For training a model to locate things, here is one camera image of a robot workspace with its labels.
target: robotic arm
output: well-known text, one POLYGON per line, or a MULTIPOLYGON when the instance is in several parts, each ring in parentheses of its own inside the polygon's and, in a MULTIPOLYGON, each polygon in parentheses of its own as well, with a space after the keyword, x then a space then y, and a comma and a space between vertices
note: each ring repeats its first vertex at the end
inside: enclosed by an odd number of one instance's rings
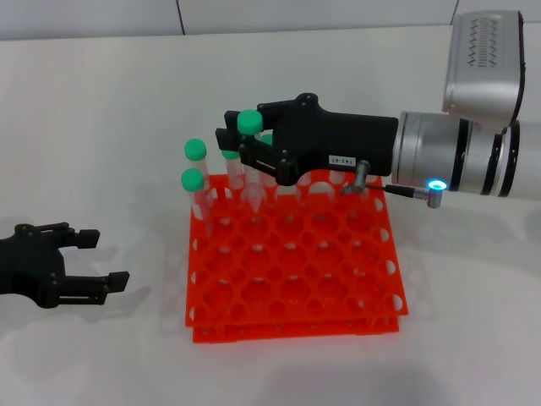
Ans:
POLYGON ((259 104, 273 145, 237 131, 239 112, 218 129, 220 149, 295 184, 328 168, 356 173, 345 193, 363 192, 368 174, 391 175, 389 193, 438 207, 443 190, 541 200, 541 123, 516 120, 524 90, 522 16, 478 12, 453 26, 443 111, 400 119, 327 112, 314 94, 259 104))

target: blue indicator light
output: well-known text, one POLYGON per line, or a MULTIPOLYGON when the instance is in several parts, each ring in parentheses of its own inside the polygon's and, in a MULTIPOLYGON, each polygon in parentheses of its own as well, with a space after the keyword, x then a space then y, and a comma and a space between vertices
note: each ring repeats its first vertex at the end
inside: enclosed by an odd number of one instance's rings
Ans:
POLYGON ((447 184, 442 180, 431 180, 429 181, 429 189, 432 190, 445 190, 447 189, 447 184))

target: green cap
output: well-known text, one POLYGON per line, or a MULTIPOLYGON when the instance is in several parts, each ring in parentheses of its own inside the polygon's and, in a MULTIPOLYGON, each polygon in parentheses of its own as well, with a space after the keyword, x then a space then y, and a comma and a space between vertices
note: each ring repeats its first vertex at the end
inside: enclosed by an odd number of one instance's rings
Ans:
POLYGON ((199 192, 205 187, 205 176, 194 167, 186 169, 181 176, 184 190, 188 192, 199 192))
POLYGON ((257 110, 244 110, 237 117, 237 130, 240 134, 256 135, 263 131, 263 116, 257 110))
POLYGON ((200 161, 206 157, 206 146, 203 140, 192 138, 184 144, 184 154, 190 161, 200 161))
POLYGON ((222 151, 221 154, 228 161, 232 161, 233 159, 237 159, 239 157, 239 154, 236 151, 222 151))
POLYGON ((272 146, 272 134, 263 134, 261 135, 261 140, 267 145, 272 146))

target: test tube rack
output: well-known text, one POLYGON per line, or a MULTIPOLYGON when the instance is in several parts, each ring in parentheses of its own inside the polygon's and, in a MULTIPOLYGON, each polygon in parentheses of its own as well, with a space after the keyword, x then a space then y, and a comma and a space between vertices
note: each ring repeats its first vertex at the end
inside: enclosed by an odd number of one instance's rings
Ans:
POLYGON ((313 171, 305 186, 265 188, 254 213, 227 175, 210 176, 210 219, 190 223, 195 343, 398 331, 407 303, 384 193, 342 187, 313 171))

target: white table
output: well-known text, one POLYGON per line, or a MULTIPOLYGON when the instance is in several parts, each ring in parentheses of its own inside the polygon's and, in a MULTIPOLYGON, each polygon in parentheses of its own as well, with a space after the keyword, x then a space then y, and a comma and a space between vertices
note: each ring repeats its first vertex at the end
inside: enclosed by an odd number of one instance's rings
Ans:
MULTIPOLYGON (((0 234, 98 228, 68 273, 129 270, 104 306, 0 297, 0 405, 539 404, 541 203, 389 197, 411 315, 398 334, 194 345, 183 326, 183 144, 209 166, 228 109, 319 95, 338 112, 438 112, 451 27, 0 43, 0 234)), ((522 119, 540 119, 541 26, 522 119)))

